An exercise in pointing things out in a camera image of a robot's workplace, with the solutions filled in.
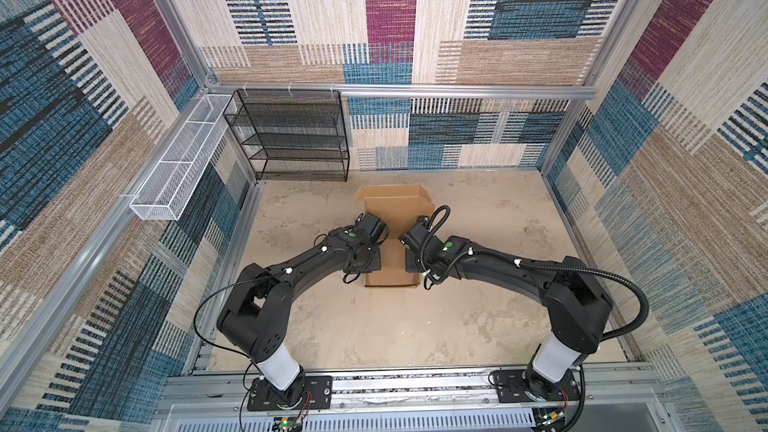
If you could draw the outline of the brown cardboard box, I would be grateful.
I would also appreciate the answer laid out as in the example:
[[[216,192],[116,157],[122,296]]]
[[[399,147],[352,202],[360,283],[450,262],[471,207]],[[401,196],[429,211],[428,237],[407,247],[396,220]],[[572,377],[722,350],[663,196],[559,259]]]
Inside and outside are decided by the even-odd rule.
[[[435,205],[420,184],[364,185],[355,200],[363,202],[364,211],[380,218],[389,233],[380,246],[381,269],[365,278],[369,288],[416,287],[422,281],[419,272],[406,270],[409,250],[400,236],[408,231],[421,216],[431,216]]]

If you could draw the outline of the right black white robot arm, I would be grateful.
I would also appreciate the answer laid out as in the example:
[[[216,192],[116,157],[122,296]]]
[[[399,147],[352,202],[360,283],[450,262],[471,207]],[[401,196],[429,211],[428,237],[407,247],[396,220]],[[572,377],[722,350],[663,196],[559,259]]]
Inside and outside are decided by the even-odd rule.
[[[595,353],[599,345],[626,335],[646,321],[646,294],[631,280],[590,268],[567,256],[561,262],[527,259],[499,252],[470,239],[435,235],[437,228],[422,217],[399,241],[406,250],[406,270],[424,275],[427,289],[449,278],[474,280],[520,293],[547,310],[551,331],[516,380],[534,401],[555,400],[570,369]],[[607,332],[614,301],[601,281],[629,290],[639,310],[628,324]]]

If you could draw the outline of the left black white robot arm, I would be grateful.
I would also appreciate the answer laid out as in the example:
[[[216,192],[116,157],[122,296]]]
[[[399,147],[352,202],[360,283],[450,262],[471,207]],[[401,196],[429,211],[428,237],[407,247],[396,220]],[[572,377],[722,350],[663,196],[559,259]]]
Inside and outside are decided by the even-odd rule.
[[[363,213],[353,224],[329,231],[291,259],[266,268],[252,263],[242,269],[216,328],[255,365],[277,406],[293,408],[309,398],[305,371],[284,345],[294,301],[335,272],[357,278],[379,271],[380,246],[388,234],[382,219]]]

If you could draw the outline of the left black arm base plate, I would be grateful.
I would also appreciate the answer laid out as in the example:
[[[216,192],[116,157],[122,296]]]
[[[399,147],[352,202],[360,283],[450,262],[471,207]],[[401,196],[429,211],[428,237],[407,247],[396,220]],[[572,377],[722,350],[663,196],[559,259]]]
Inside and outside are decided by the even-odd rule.
[[[279,390],[266,379],[255,379],[246,401],[249,412],[327,410],[331,406],[333,377],[300,374],[286,389]]]

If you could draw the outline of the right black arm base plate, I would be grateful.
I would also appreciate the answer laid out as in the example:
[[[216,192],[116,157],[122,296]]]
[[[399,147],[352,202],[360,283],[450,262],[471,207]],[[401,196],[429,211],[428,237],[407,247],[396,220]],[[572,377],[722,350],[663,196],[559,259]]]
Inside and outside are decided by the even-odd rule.
[[[500,403],[568,402],[581,398],[578,372],[569,369],[557,382],[549,382],[533,370],[497,369],[488,375]]]

